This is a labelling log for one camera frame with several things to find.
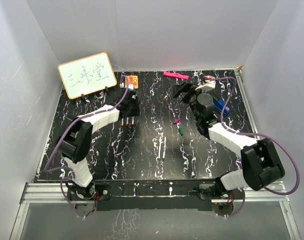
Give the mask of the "purple white pen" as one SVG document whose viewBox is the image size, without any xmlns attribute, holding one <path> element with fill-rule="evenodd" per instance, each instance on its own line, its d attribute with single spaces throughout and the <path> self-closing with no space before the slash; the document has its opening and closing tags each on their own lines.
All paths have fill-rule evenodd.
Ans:
<svg viewBox="0 0 304 240">
<path fill-rule="evenodd" d="M 159 145 L 158 145 L 158 158 L 157 158 L 159 161 L 161 160 L 162 139 L 163 139 L 163 137 L 160 136 L 159 137 Z"/>
</svg>

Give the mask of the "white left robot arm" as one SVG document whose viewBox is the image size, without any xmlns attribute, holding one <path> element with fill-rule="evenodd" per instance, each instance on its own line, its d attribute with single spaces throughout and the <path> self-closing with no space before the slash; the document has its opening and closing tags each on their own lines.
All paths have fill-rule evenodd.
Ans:
<svg viewBox="0 0 304 240">
<path fill-rule="evenodd" d="M 92 135 L 110 124 L 139 116 L 139 104 L 137 91 L 131 84 L 122 90 L 120 98 L 91 113 L 68 119 L 68 125 L 57 141 L 58 153 L 72 174 L 65 185 L 79 198 L 89 200 L 95 195 L 96 188 L 87 161 Z"/>
</svg>

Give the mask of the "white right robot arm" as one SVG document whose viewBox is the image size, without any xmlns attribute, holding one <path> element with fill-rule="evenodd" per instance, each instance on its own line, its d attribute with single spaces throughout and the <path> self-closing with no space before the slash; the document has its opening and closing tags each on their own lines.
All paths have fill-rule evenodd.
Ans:
<svg viewBox="0 0 304 240">
<path fill-rule="evenodd" d="M 241 159 L 241 169 L 217 177 L 214 185 L 200 191 L 225 199 L 235 189 L 259 191 L 283 178 L 285 170 L 271 140 L 257 140 L 223 126 L 215 114 L 214 89 L 213 80 L 200 86 L 190 82 L 172 86 L 173 98 L 184 95 L 181 101 L 189 105 L 200 135 L 223 145 Z"/>
</svg>

